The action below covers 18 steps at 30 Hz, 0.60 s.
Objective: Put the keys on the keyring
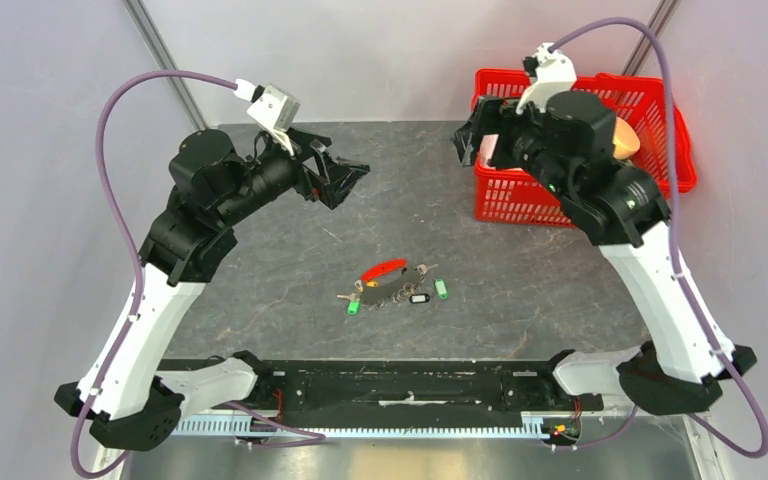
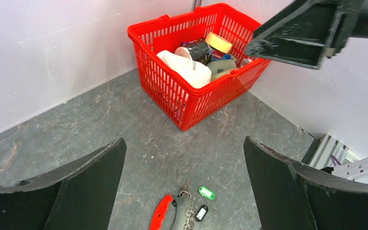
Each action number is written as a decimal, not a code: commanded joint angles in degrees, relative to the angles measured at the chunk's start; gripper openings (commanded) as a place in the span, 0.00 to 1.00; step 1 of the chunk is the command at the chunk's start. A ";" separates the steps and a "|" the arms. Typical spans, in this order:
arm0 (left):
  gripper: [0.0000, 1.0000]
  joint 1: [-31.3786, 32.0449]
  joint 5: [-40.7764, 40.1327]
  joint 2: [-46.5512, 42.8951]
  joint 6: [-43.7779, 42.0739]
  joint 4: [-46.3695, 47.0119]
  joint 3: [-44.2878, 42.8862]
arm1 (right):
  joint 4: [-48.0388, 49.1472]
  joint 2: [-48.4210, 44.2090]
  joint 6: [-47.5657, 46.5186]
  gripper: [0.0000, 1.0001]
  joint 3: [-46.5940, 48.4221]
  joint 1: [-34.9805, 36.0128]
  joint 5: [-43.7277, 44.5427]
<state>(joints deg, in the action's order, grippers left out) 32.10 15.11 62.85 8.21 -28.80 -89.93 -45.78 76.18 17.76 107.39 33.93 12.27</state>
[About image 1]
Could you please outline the red black keyring holder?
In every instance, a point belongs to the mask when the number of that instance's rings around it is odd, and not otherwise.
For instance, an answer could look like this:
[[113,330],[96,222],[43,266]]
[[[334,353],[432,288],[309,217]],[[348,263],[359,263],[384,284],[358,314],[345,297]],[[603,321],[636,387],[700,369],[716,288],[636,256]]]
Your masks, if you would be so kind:
[[376,264],[359,278],[359,301],[363,306],[375,307],[407,300],[419,291],[430,269],[426,264],[411,264],[406,258]]

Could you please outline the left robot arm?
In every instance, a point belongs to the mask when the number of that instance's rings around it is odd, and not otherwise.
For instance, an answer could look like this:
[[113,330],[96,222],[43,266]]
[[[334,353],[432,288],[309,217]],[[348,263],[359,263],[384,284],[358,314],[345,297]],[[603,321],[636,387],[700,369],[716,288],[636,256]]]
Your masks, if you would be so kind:
[[288,191],[338,207],[368,174],[367,164],[333,157],[328,137],[291,129],[291,145],[259,133],[263,149],[241,156],[217,129],[185,138],[169,171],[165,210],[138,250],[136,283],[96,364],[60,386],[55,402],[84,416],[101,445],[149,451],[179,422],[232,401],[267,405],[274,383],[254,355],[236,353],[190,371],[165,371],[161,359],[185,313],[235,248],[235,226]]

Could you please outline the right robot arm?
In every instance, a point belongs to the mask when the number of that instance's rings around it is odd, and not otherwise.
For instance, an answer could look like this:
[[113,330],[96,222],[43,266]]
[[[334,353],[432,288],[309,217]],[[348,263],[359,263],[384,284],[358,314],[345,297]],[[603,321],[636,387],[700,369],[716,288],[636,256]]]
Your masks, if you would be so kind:
[[521,169],[558,200],[562,213],[613,266],[640,312],[650,338],[627,350],[554,356],[552,372],[537,382],[539,400],[561,409],[577,395],[622,395],[652,415],[707,411],[721,382],[756,363],[754,351],[708,334],[677,275],[669,250],[667,200],[646,171],[613,154],[615,113],[595,95],[566,91],[544,108],[485,95],[453,135],[460,161],[473,165],[483,140],[495,138],[489,157],[500,169]]

